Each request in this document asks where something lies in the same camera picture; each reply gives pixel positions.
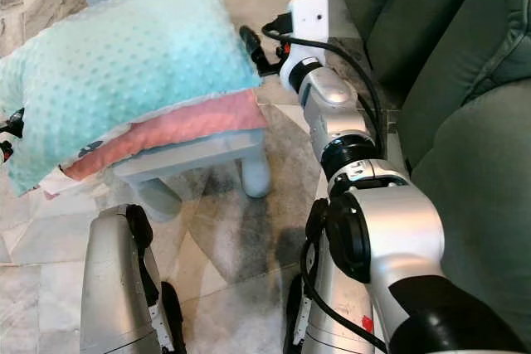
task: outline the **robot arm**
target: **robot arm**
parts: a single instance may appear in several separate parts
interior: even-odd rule
[[[327,0],[292,0],[288,9],[265,30],[328,40]],[[242,28],[244,39],[248,31]],[[281,49],[291,44],[275,66],[282,85],[299,95],[314,154],[329,182],[322,220],[330,255],[348,277],[366,284],[387,350],[526,352],[490,308],[444,277],[444,235],[435,207],[381,159],[356,108],[357,95],[325,66],[324,50],[290,36],[268,36],[283,41]],[[247,48],[252,53],[259,42]]]

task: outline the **black cable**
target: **black cable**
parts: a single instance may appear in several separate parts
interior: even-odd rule
[[[309,295],[309,298],[312,299],[329,317],[331,317],[335,322],[346,327],[349,331],[356,333],[362,339],[365,339],[367,342],[374,345],[376,348],[380,349],[382,352],[387,353],[387,347],[385,343],[374,336],[372,333],[367,332],[362,327],[356,325],[355,323],[349,321],[347,318],[342,317],[336,313],[324,300],[319,296],[314,286],[309,280],[308,270],[306,269],[306,257],[308,255],[309,246],[312,244],[312,240],[307,240],[304,243],[300,254],[300,273],[302,279],[304,280],[304,286],[306,287],[306,292]]]
[[[299,39],[298,37],[292,37],[292,36],[286,36],[286,35],[280,35],[273,33],[275,31],[275,22],[270,22],[269,24],[265,24],[262,27],[262,33],[271,39],[275,39],[276,41],[284,41],[286,43],[292,43],[296,45],[301,46],[309,46],[309,47],[318,47],[321,49],[325,49],[327,51],[332,51],[333,53],[337,54],[341,58],[343,58],[347,63],[354,68],[356,72],[358,72],[359,77],[362,79],[363,83],[368,89],[369,94],[371,95],[371,100],[374,104],[374,114],[370,107],[368,106],[367,101],[358,94],[358,99],[360,104],[365,109],[365,112],[367,112],[368,118],[371,121],[371,124],[373,124],[374,129],[376,130],[376,145],[378,147],[378,152],[380,153],[380,156],[383,157],[383,140],[382,140],[382,119],[381,119],[381,112],[382,112],[382,106],[380,104],[380,99],[378,97],[378,93],[374,89],[373,82],[371,81],[371,78],[367,75],[363,67],[354,59],[352,58],[349,53],[347,53],[345,50],[343,50],[341,47],[332,45],[330,43],[325,43],[323,41],[307,41],[305,39]]]

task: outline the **marble floor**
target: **marble floor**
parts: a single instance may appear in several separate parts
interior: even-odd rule
[[[259,29],[289,0],[226,0],[234,23]],[[344,0],[330,0],[330,35],[358,58],[361,40]],[[0,56],[53,22],[86,7],[85,0],[0,0]],[[272,53],[275,44],[264,40]],[[356,77],[337,59],[341,75]],[[325,194],[295,94],[278,78],[256,91],[269,121],[266,152],[273,187],[261,200],[241,189],[234,162],[194,170],[166,183],[183,199],[178,217],[153,224],[161,276],[178,289],[188,352],[278,353],[286,289],[298,272],[306,216]],[[397,107],[385,103],[392,132]],[[398,158],[396,137],[389,156]],[[47,201],[40,190],[15,197],[0,168],[0,353],[79,351],[80,299],[89,225],[97,213],[134,202],[112,177],[97,190]]]

